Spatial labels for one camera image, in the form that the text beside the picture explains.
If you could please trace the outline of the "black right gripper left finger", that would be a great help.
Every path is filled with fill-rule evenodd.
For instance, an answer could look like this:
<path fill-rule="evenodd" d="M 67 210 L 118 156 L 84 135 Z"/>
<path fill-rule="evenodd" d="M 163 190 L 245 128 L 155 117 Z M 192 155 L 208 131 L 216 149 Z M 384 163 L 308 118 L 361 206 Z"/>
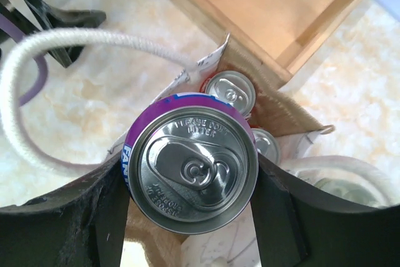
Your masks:
<path fill-rule="evenodd" d="M 1 266 L 119 266 L 129 194 L 121 155 L 27 203 L 1 208 Z"/>

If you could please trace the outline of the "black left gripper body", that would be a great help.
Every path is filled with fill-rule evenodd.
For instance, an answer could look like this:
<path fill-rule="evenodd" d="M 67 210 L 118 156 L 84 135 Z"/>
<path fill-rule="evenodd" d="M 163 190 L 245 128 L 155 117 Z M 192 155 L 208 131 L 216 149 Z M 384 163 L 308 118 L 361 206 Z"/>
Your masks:
<path fill-rule="evenodd" d="M 1 0 L 1 16 L 12 25 L 9 34 L 1 30 L 1 42 L 47 29 L 97 28 L 106 20 L 104 11 L 60 9 L 45 0 Z"/>

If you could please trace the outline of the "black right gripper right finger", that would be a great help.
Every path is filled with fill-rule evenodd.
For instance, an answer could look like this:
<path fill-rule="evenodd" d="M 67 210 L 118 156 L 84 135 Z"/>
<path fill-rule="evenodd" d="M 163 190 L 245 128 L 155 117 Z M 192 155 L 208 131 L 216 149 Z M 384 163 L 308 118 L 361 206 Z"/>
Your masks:
<path fill-rule="evenodd" d="M 251 210 L 262 266 L 399 266 L 399 206 L 352 203 L 258 161 Z"/>

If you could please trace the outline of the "green-capped Chang soda bottle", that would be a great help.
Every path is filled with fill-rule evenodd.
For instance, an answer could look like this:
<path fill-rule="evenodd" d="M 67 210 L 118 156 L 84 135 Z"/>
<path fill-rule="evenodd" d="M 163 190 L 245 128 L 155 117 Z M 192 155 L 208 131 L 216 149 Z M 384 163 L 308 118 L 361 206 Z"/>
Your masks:
<path fill-rule="evenodd" d="M 314 186 L 326 193 L 353 203 L 374 208 L 385 208 L 390 205 L 390 202 L 379 193 L 373 193 L 360 184 L 350 181 L 323 178 L 315 183 Z"/>

